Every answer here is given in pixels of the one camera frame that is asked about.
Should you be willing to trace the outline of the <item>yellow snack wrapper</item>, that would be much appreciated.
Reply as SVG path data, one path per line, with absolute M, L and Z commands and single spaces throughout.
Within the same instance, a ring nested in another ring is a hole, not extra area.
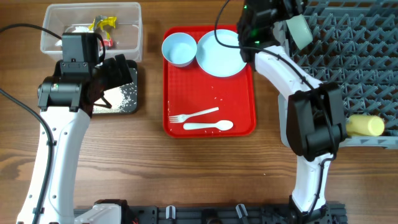
M 97 28 L 104 30 L 104 26 L 116 27 L 116 16 L 96 16 L 93 23 L 88 27 L 89 31 L 94 32 Z

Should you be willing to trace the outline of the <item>red snack wrapper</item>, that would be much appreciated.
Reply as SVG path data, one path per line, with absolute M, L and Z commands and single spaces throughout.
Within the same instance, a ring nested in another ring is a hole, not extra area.
M 106 48 L 111 48 L 114 45 L 112 38 L 104 39 L 104 45 Z

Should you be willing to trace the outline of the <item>pile of white rice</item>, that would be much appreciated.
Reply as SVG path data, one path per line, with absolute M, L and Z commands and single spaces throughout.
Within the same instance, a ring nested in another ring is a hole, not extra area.
M 107 109 L 94 106 L 94 114 L 134 113 L 137 110 L 138 89 L 135 83 L 129 83 L 117 88 L 106 90 L 105 99 L 111 103 L 112 108 Z

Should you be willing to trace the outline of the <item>green bowl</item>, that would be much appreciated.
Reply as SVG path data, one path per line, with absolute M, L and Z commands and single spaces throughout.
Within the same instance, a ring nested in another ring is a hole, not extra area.
M 286 20 L 286 24 L 299 50 L 304 49 L 313 41 L 311 30 L 302 14 Z

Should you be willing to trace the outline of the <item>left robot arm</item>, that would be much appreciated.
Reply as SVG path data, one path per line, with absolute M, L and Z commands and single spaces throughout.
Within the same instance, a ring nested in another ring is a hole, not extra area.
M 104 91 L 131 83 L 137 63 L 124 55 L 100 62 L 58 61 L 38 88 L 40 137 L 34 170 L 17 223 L 73 223 L 81 144 Z

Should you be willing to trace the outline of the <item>white napkin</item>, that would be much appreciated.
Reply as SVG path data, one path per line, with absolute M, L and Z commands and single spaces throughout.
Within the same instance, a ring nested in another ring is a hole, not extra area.
M 85 27 L 85 26 L 70 26 L 68 28 L 66 28 L 66 30 L 64 32 L 71 32 L 71 33 L 77 33 L 77 32 L 84 32 L 84 33 L 93 33 L 94 31 L 90 30 L 89 27 Z M 62 40 L 58 40 L 55 43 L 56 47 L 61 47 L 62 46 Z

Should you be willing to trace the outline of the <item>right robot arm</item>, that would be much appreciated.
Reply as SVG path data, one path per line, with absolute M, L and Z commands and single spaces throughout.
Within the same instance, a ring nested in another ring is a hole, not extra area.
M 330 163 L 347 137 L 341 90 L 306 73 L 286 53 L 273 30 L 286 22 L 299 49 L 313 40 L 303 16 L 305 1 L 245 1 L 237 23 L 244 62 L 265 76 L 287 100 L 286 137 L 297 155 L 289 221 L 308 223 L 326 215 L 325 185 Z

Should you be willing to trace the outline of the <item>yellow plastic cup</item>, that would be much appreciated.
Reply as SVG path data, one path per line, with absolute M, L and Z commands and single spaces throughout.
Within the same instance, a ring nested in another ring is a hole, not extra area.
M 349 136 L 380 136 L 385 124 L 378 116 L 354 114 L 348 118 L 346 130 Z

